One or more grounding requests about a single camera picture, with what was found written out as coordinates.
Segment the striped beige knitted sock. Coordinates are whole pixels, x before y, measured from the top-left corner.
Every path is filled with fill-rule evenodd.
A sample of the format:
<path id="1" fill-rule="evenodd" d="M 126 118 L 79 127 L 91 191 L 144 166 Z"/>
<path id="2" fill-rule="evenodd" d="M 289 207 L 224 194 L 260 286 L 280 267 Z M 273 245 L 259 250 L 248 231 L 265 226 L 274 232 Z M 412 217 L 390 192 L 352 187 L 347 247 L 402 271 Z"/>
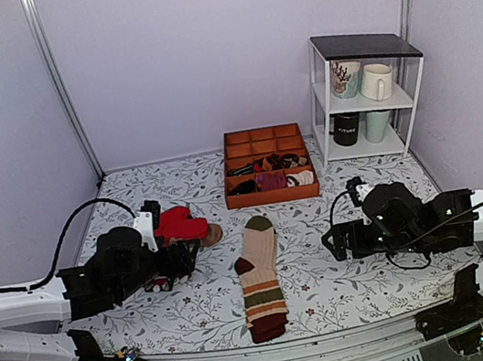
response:
<path id="1" fill-rule="evenodd" d="M 245 322 L 252 342 L 266 343 L 286 332 L 289 314 L 276 269 L 276 230 L 271 220 L 255 216 L 242 238 L 242 254 L 233 267 L 242 288 Z"/>

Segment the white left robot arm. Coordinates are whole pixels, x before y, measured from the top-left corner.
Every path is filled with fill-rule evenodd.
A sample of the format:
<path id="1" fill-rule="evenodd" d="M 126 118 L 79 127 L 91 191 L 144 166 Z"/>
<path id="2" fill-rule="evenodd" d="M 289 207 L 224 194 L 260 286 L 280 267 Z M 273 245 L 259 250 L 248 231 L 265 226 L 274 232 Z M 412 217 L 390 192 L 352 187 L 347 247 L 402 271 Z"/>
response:
<path id="1" fill-rule="evenodd" d="M 96 245 L 82 267 L 60 270 L 39 288 L 1 292 L 0 361 L 112 361 L 93 350 L 82 353 L 68 334 L 31 334 L 18 327 L 108 312 L 156 279 L 164 279 L 160 289 L 170 291 L 174 281 L 193 272 L 200 242 L 180 240 L 161 248 L 150 228 L 118 227 Z"/>

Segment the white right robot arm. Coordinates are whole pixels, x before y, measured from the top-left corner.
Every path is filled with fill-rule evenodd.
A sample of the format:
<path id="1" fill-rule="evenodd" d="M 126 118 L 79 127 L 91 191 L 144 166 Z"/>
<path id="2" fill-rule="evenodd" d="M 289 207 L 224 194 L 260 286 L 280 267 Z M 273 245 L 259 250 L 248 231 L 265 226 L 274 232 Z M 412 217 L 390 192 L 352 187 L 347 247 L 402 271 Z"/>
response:
<path id="1" fill-rule="evenodd" d="M 348 192 L 362 217 L 330 223 L 321 242 L 336 260 L 370 255 L 417 253 L 425 258 L 483 242 L 483 190 L 442 192 L 423 202 L 397 182 L 376 186 L 359 184 Z M 455 298 L 447 304 L 447 319 L 468 324 L 483 299 L 483 261 L 459 271 Z"/>

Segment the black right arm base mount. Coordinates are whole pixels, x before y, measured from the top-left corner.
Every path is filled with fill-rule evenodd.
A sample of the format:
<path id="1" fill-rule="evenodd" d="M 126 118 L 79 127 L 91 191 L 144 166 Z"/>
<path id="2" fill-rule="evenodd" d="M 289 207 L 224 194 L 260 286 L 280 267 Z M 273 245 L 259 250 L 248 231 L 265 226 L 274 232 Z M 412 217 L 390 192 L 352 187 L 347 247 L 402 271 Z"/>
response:
<path id="1" fill-rule="evenodd" d="M 454 279 L 452 299 L 419 312 L 414 317 L 415 328 L 425 340 L 454 332 L 483 319 L 483 296 L 478 290 L 477 269 L 477 264 L 470 264 L 459 271 Z"/>

